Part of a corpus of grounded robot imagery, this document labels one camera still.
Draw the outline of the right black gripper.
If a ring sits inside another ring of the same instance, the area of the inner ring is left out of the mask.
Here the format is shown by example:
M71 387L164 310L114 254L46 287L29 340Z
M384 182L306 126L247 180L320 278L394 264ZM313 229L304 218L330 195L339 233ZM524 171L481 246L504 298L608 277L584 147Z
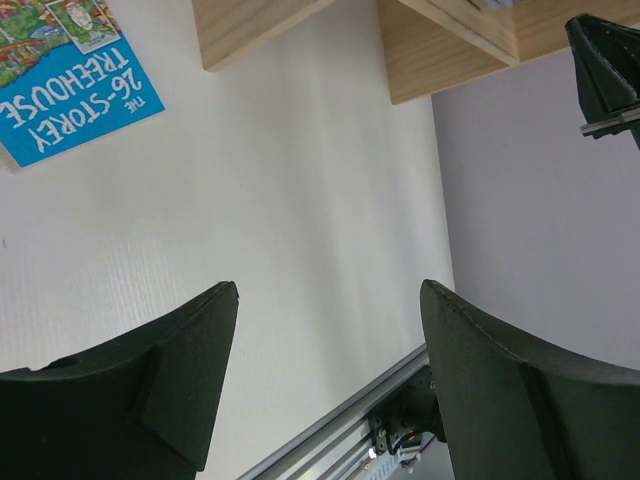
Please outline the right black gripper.
M629 131L639 142L639 31L581 14L565 25L574 58L584 137Z

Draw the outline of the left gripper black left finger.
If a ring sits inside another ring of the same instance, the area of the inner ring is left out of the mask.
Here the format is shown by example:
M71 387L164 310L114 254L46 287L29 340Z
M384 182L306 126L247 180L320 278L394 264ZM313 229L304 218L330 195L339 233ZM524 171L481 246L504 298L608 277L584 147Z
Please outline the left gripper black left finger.
M193 479L205 469L238 315L220 282L90 349L1 375L5 479Z

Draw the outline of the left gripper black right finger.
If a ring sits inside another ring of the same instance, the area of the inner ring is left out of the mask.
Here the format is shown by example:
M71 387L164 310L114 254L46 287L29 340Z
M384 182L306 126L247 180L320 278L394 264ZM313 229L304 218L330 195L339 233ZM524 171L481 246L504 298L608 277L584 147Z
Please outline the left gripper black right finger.
M420 308L456 478L638 478L638 371L536 337L435 280Z

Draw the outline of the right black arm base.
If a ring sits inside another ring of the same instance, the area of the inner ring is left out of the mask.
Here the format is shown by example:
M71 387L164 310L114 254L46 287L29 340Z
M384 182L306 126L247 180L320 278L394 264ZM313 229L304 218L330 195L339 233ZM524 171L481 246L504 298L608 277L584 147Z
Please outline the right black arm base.
M413 437L433 434L446 443L432 369L423 366L367 417L376 454L395 455Z

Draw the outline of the bright blue illustrated book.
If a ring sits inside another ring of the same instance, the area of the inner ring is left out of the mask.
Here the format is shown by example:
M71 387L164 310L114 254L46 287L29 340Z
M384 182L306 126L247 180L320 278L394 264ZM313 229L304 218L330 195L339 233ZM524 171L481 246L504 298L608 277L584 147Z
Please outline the bright blue illustrated book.
M16 166L164 109L106 2L2 2L1 145Z

